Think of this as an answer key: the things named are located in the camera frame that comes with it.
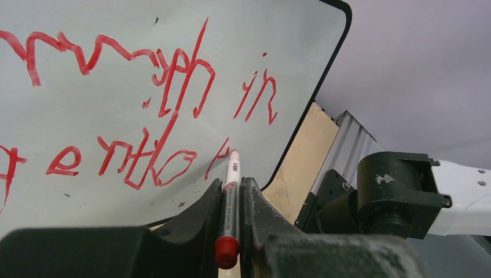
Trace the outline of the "red and white marker pen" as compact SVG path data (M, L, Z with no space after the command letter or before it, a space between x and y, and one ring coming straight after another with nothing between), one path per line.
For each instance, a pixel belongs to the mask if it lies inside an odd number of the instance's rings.
M234 150L229 157L225 184L222 187L222 210L218 237L215 241L215 263L220 269L232 269L240 252L239 186L240 157Z

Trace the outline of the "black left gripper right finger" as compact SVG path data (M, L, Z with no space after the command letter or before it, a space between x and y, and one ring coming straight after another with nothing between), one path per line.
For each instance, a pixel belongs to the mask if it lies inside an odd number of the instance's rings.
M427 277L418 253L400 237L303 233L252 177L241 180L240 203L242 277Z

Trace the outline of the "small black-framed whiteboard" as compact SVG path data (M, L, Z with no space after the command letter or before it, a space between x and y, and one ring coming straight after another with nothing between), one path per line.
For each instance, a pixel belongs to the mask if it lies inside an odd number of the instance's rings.
M269 185L351 18L343 1L2 1L1 235L173 217L233 151Z

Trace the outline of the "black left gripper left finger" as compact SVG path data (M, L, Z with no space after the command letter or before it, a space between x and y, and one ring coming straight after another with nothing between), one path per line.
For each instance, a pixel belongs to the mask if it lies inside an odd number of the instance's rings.
M161 227L18 229L1 240L2 277L217 277L221 181Z

